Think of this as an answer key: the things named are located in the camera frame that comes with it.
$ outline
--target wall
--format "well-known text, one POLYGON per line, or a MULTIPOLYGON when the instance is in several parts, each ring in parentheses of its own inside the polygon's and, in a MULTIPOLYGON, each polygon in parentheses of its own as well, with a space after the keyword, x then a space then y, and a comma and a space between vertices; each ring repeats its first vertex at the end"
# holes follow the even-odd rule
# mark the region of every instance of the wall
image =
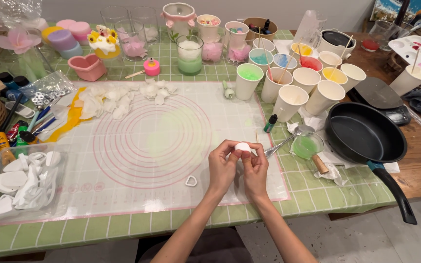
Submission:
MULTIPOLYGON (((170 3, 166 0, 44 0, 42 17, 53 20, 74 19, 90 23, 101 23, 100 10, 106 6, 133 8, 150 6, 161 12, 170 3)), ((371 15, 374 0, 188 0, 186 3, 196 9, 197 15, 212 14, 225 24, 237 18, 250 16, 266 17, 282 29, 297 29, 306 10, 319 10, 327 16, 324 29, 337 28, 341 31, 361 31, 365 17, 371 15)))

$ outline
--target floor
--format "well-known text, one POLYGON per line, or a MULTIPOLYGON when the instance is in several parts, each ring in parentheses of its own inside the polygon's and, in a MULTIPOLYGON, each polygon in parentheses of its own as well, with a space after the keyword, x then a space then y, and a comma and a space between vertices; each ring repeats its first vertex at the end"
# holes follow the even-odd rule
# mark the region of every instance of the floor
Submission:
MULTIPOLYGON (((412 203, 418 225, 402 222, 398 208, 348 220, 330 221, 326 215, 287 220, 290 228, 321 263, 421 262, 421 202, 412 203)), ((237 226, 254 263, 282 259, 263 223, 237 226)), ((137 240, 54 250, 43 263, 133 262, 137 240)))

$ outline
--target black pan handle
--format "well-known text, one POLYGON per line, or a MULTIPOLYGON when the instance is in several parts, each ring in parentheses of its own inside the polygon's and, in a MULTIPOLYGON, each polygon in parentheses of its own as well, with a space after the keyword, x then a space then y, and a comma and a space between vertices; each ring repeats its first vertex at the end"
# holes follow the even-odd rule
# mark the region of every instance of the black pan handle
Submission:
POLYGON ((373 171, 373 174, 378 176, 381 181, 389 188, 392 195, 397 201, 399 209, 401 210, 402 219, 408 224, 417 224, 417 219, 413 215, 412 207, 407 200, 406 195, 402 191, 401 187, 397 184, 396 180, 384 169, 384 165, 380 162, 367 161, 368 167, 373 171))

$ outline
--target frying pan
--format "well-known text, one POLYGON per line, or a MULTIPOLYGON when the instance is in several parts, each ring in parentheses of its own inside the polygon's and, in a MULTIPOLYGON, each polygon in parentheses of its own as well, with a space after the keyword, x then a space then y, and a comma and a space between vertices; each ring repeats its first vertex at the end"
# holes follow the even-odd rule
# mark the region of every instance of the frying pan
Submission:
POLYGON ((404 222, 416 225, 409 201, 383 165, 402 159, 407 152, 406 138, 394 122, 370 106, 338 103, 329 111, 325 132, 332 150, 341 157, 368 165, 394 195, 404 222))

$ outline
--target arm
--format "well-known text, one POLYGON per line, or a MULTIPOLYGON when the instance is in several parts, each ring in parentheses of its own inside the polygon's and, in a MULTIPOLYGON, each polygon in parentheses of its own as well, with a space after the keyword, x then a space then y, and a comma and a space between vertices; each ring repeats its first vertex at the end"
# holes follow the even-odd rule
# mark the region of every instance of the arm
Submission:
POLYGON ((248 143, 256 150, 243 152, 241 160, 244 168, 245 193, 253 202, 264 220, 272 240, 286 263, 317 263, 311 252, 290 230, 269 199, 266 191, 266 177, 269 163, 261 144, 248 143))
POLYGON ((185 262, 202 234, 215 207, 235 178, 236 163, 242 151, 234 151, 238 141, 222 142, 209 154, 209 187, 196 209, 176 230, 151 263, 185 262))

